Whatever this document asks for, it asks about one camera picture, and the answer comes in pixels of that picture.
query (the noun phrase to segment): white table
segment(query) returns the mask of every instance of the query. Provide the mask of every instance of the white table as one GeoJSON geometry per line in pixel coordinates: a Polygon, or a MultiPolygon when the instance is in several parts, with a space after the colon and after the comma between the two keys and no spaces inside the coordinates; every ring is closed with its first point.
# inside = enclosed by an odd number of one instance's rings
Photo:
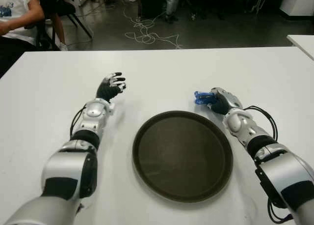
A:
{"type": "Polygon", "coordinates": [[[288,35],[287,38],[314,60],[314,35],[288,35]]]}
{"type": "MultiPolygon", "coordinates": [[[[220,86],[244,106],[265,108],[277,122],[279,142],[314,167],[314,63],[296,47],[26,53],[0,80],[0,224],[41,194],[43,166],[69,139],[72,117],[115,71],[124,73],[128,89],[114,99],[116,113],[99,150],[98,188],[76,225],[272,224],[253,161],[229,133],[233,173],[215,198],[168,201],[136,176],[133,139],[153,115],[191,111],[221,127],[216,115],[193,103],[196,90],[220,86]]],[[[271,131],[267,120],[254,114],[271,131]]]]}

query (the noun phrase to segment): person's arm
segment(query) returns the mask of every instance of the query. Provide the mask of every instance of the person's arm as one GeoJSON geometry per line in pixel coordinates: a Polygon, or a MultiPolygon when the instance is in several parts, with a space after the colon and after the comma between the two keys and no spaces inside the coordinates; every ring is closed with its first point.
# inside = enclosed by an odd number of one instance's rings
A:
{"type": "Polygon", "coordinates": [[[7,22],[0,22],[0,36],[7,34],[11,30],[33,24],[45,18],[39,0],[30,0],[28,8],[29,11],[19,18],[7,22]]]}

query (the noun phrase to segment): white t-shirt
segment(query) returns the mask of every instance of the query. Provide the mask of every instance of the white t-shirt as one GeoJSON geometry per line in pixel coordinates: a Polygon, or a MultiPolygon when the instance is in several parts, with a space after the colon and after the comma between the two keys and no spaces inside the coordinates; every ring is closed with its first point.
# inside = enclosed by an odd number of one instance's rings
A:
{"type": "MultiPolygon", "coordinates": [[[[26,14],[29,11],[29,1],[30,0],[0,0],[0,22],[10,21],[26,14]]],[[[10,31],[3,37],[21,39],[35,45],[36,33],[36,28],[18,28],[10,31]]]]}

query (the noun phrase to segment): black pants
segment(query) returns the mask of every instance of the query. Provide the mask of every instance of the black pants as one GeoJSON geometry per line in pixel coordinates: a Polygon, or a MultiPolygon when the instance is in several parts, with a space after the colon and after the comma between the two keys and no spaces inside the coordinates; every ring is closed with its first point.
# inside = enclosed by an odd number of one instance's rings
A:
{"type": "Polygon", "coordinates": [[[23,40],[0,37],[0,78],[24,52],[33,52],[35,50],[35,46],[23,40]]]}

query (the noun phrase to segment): dark brown tray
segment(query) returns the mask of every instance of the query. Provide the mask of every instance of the dark brown tray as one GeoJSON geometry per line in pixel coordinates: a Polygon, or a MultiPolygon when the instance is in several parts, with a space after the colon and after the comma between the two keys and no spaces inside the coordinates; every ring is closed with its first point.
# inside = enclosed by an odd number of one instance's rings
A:
{"type": "Polygon", "coordinates": [[[149,119],[133,144],[133,162],[143,181],[175,201],[198,202],[224,188],[233,155],[223,132],[191,112],[170,111],[149,119]]]}

